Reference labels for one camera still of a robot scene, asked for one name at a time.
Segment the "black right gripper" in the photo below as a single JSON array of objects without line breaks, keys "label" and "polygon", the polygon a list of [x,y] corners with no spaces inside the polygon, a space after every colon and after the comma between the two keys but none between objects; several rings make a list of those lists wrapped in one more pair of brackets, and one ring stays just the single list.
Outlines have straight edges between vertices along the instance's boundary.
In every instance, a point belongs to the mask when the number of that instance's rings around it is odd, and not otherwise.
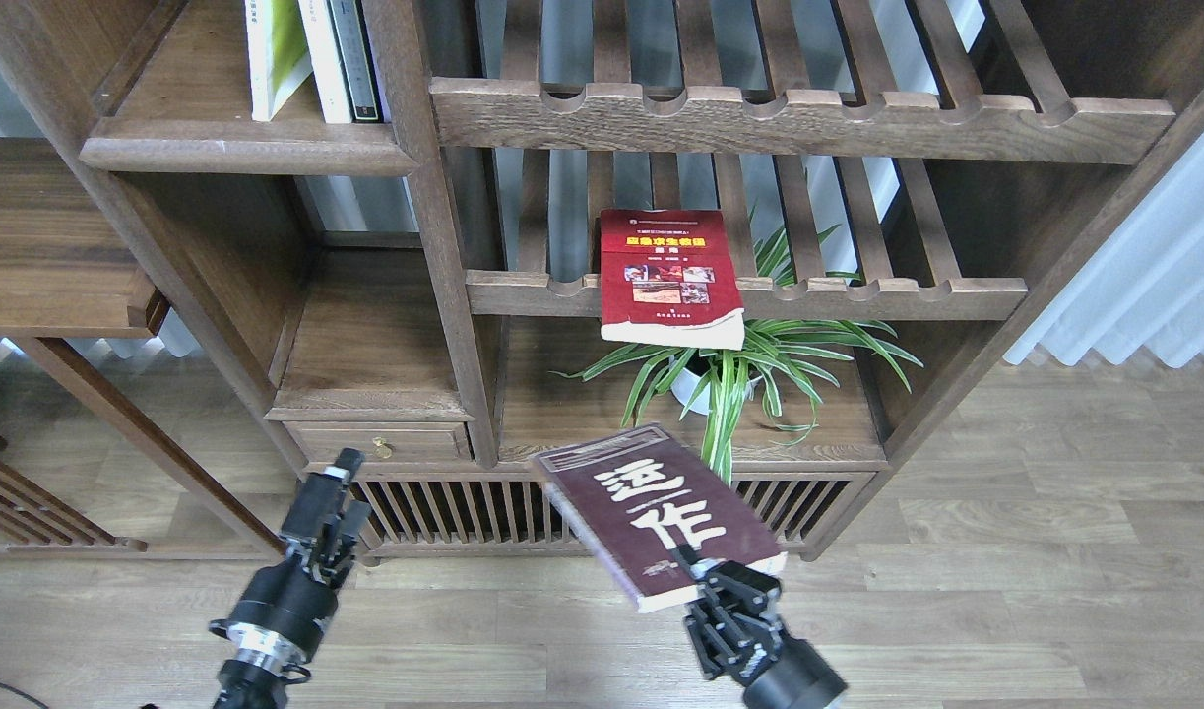
[{"label": "black right gripper", "polygon": [[708,680],[728,675],[746,708],[839,708],[848,683],[813,646],[790,636],[777,614],[783,585],[746,566],[720,566],[691,544],[672,557],[700,598],[687,603],[684,628]]}]

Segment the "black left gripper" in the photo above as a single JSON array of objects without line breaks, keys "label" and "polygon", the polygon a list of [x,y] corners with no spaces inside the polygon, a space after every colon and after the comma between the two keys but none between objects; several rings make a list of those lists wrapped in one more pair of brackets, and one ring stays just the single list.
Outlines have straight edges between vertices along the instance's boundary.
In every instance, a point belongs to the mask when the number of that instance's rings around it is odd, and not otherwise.
[{"label": "black left gripper", "polygon": [[[321,645],[372,510],[366,502],[349,501],[364,457],[344,448],[330,467],[309,473],[281,528],[287,553],[296,556],[256,571],[231,614],[209,622],[212,633],[235,643],[241,663],[308,664]],[[331,566],[315,571],[303,561]]]}]

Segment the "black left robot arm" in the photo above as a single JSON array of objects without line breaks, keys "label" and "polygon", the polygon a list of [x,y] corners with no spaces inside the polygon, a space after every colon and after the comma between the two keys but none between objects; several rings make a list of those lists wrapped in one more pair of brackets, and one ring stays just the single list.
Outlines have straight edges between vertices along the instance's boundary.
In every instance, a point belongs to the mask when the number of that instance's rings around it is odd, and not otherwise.
[{"label": "black left robot arm", "polygon": [[366,502],[346,504],[362,459],[346,448],[330,467],[309,473],[282,524],[285,556],[256,571],[231,614],[209,624],[236,646],[222,664],[216,708],[283,708],[287,686],[309,681],[305,664],[335,616],[371,512]]}]

